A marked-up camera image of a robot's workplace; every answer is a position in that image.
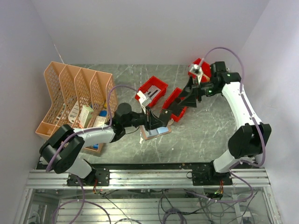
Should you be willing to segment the peach file organizer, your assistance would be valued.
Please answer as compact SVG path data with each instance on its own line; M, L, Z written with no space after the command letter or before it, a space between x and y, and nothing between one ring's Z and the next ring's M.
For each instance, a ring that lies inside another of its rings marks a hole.
M117 105L115 83L111 73L51 62L44 71L45 82L51 99L51 107L36 130L36 134L47 140L61 125L79 128L78 119L83 105L90 105L94 114L88 127L94 127L96 118L107 102L114 113ZM73 124L68 115L78 101L79 112Z

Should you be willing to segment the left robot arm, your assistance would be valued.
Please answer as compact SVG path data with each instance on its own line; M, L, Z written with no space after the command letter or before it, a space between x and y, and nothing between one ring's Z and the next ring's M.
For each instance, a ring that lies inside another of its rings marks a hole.
M116 142L126 134L127 127L143 126L147 131L166 127L171 115L170 110L163 109L156 116L148 106L144 112L137 113L130 104L121 103L110 122L102 127L75 129L69 125L60 126L39 152L48 164L46 171L53 170L57 174L68 172L84 185L93 185L100 180L106 181L107 178L89 162L79 158L81 149L97 143Z

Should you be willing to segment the yellow blue toy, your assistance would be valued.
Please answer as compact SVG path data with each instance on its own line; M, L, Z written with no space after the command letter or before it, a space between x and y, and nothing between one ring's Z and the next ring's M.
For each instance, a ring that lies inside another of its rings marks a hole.
M105 102L105 103L103 104L103 108L102 108L101 111L99 112L99 116L100 116L100 117L106 117L107 114L108 114L108 104L107 104L107 102Z

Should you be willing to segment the red bin rear pair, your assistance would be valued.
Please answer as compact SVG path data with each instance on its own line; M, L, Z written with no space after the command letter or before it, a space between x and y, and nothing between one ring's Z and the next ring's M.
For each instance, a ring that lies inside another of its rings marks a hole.
M193 64L199 65L200 61L201 61L201 58L196 59L192 64L189 65L189 69L191 68L191 66ZM203 83L209 82L210 78L211 78L210 64L208 64L207 62L203 62L201 69L203 71L203 76L202 76L201 82L203 82Z

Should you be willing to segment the white credit card stack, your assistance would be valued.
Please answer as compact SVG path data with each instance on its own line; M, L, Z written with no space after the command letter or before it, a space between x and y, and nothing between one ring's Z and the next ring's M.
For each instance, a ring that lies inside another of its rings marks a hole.
M154 98L161 92L161 89L152 85L147 91L146 95L153 101Z

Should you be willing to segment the red bin pair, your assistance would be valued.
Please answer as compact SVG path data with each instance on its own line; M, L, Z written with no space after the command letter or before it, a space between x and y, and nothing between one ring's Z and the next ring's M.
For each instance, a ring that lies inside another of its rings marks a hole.
M189 69L191 68L191 66L193 64L199 65L200 61L201 61L201 58L196 59L192 64L189 65ZM208 64L207 62L203 62L201 69L203 71L203 76L202 76L201 82L203 82L203 83L209 82L210 78L211 78L210 64Z
M182 90L180 88L176 88L172 94L165 100L162 108L172 111L171 118L175 122L179 122L183 115L185 114L187 107L183 107L179 105L183 98L179 98Z

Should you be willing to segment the green white carton box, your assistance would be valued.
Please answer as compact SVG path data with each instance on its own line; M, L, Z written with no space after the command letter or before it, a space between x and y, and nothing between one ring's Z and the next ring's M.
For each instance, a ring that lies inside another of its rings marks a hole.
M93 112L94 112L93 108L91 108L89 105L83 105L78 119L80 128L87 128L92 118Z

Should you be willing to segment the aluminium rail frame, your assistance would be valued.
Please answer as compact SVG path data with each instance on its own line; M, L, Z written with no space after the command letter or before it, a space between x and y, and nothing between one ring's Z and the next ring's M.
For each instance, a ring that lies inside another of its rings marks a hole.
M269 187L270 180L264 168L233 169L233 176L224 181L226 188L252 186ZM220 183L196 183L191 179L191 170L110 170L108 185L97 185L97 189L195 189L217 188ZM56 174L44 170L32 170L25 187L27 189L73 189L78 187L76 178L68 173Z

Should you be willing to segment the white ruler card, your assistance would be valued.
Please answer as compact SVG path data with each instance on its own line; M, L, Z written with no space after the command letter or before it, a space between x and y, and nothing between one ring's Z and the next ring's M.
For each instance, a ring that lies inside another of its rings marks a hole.
M73 124L74 121L76 120L76 117L78 116L78 112L79 112L79 104L78 101L74 104L74 106L72 107L69 115L68 115L68 121Z

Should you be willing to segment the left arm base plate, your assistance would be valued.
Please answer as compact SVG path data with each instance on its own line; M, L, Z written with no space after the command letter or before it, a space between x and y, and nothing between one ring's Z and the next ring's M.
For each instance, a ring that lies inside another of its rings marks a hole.
M106 168L92 170L86 178L79 178L83 186L108 186L110 181L110 172ZM77 177L69 174L67 186L80 186Z

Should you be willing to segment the red bin with cards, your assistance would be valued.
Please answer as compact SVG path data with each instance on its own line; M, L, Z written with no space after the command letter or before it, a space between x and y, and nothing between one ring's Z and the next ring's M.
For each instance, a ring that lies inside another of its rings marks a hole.
M151 99L151 103L148 106L152 108L165 95L167 88L167 83L156 76L152 76L138 90Z

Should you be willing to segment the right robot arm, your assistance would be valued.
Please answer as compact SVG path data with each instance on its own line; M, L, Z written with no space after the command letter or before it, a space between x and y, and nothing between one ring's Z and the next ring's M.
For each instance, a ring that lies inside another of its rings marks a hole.
M179 95L182 107L197 106L202 96L221 94L227 100L233 113L237 130L228 140L227 150L210 162L208 168L192 172L195 185L215 185L229 177L229 170L241 162L248 162L257 155L264 154L266 143L271 134L271 126L265 124L254 112L248 101L241 76L229 72L223 61L210 65L211 76L208 82L202 82L204 72L198 64L190 65L190 78Z

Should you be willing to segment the brown leather card holder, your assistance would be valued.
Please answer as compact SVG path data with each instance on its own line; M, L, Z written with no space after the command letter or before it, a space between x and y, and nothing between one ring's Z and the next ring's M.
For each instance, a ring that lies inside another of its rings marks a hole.
M160 128L157 128L154 130L149 130L149 131L146 131L144 126L140 126L141 136L144 140L150 140L152 138L156 138L161 135L169 134L169 133L171 133L171 125L173 123L174 123L174 120L170 119L167 127L160 127Z

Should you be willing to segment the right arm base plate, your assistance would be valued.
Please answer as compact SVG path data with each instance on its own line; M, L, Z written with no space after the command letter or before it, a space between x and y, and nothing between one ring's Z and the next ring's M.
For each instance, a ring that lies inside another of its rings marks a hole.
M186 177L192 181L193 186L224 186L232 185L229 173L216 173L208 170L188 171Z

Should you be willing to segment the red bin front pair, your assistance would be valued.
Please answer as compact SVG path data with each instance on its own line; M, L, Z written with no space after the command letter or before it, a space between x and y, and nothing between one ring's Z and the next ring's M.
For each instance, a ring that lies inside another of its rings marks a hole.
M176 88L172 94L165 100L162 108L172 111L171 118L175 122L179 122L183 115L185 114L187 107L183 107L179 105L183 98L179 98L182 90L180 88Z

